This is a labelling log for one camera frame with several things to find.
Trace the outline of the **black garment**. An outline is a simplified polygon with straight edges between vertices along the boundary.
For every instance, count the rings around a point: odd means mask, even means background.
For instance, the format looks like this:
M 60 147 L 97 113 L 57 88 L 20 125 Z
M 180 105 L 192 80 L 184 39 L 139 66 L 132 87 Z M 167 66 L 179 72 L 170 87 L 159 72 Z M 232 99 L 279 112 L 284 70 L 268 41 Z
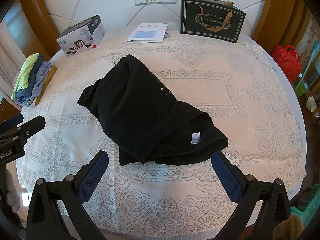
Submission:
M 132 55 L 86 87 L 78 104 L 100 122 L 119 147 L 119 163 L 189 165 L 208 160 L 228 138 L 208 113 L 178 101 L 170 89 Z

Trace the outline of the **stack of folded clothes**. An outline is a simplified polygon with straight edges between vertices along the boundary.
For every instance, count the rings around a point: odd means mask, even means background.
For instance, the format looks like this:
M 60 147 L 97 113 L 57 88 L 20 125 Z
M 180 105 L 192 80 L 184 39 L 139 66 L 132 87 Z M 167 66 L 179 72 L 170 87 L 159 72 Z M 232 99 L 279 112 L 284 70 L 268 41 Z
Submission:
M 21 66 L 11 99 L 20 106 L 37 105 L 56 71 L 54 65 L 44 61 L 43 54 L 30 55 Z

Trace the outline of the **green bag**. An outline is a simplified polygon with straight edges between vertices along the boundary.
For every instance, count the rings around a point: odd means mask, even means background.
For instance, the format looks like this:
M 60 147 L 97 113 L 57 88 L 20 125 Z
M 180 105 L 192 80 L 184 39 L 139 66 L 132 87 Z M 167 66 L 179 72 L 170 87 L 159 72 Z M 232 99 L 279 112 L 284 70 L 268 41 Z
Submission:
M 290 207 L 291 214 L 296 215 L 303 223 L 304 228 L 312 220 L 320 203 L 320 184 L 313 185 L 313 187 L 303 194 L 300 204 L 295 207 Z

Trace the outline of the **tea set cardboard box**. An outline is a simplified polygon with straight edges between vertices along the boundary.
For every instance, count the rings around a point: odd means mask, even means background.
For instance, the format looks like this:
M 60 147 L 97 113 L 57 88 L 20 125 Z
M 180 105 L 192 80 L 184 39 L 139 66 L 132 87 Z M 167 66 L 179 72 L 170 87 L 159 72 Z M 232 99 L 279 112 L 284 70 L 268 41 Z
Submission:
M 71 57 L 97 48 L 105 34 L 100 15 L 95 15 L 65 29 L 56 41 L 64 54 Z

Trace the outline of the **white lace tablecloth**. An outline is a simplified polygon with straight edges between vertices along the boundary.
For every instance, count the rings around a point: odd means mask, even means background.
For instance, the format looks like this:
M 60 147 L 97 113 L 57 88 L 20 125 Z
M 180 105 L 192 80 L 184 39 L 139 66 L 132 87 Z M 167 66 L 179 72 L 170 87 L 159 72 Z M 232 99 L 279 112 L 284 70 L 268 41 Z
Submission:
M 299 103 L 287 79 L 263 49 L 172 31 L 161 43 L 104 40 L 98 48 L 52 59 L 57 71 L 25 121 L 38 115 L 45 128 L 25 145 L 16 163 L 21 185 L 75 174 L 102 150 L 109 166 L 85 209 L 103 232 L 133 238 L 212 238 L 235 209 L 210 161 L 168 166 L 121 166 L 118 146 L 99 121 L 78 105 L 82 91 L 103 78 L 122 57 L 142 61 L 174 94 L 208 113 L 228 138 L 231 163 L 262 181 L 283 180 L 289 198 L 305 177 L 306 139 Z

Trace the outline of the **red plastic basket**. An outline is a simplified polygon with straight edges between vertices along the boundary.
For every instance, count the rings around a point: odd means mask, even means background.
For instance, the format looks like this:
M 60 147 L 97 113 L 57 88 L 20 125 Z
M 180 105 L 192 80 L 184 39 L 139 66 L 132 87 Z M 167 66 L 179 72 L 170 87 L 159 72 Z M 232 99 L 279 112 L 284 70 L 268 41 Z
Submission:
M 302 71 L 300 55 L 293 46 L 276 45 L 271 54 L 272 58 L 281 68 L 289 83 L 293 84 Z

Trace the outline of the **white paper booklet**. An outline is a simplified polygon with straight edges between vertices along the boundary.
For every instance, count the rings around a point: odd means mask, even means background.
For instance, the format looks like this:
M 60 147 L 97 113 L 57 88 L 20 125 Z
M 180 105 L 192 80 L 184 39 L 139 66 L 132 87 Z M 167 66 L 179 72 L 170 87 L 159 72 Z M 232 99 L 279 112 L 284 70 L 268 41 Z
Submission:
M 168 24 L 166 23 L 141 23 L 128 36 L 125 42 L 154 43 L 163 42 Z

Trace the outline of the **black gift bag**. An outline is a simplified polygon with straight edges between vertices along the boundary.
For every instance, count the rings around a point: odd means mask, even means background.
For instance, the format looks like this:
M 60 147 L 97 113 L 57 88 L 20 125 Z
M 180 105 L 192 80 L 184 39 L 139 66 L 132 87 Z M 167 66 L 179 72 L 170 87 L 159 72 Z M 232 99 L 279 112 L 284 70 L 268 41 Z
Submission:
M 236 43 L 245 17 L 233 2 L 181 0 L 180 32 Z

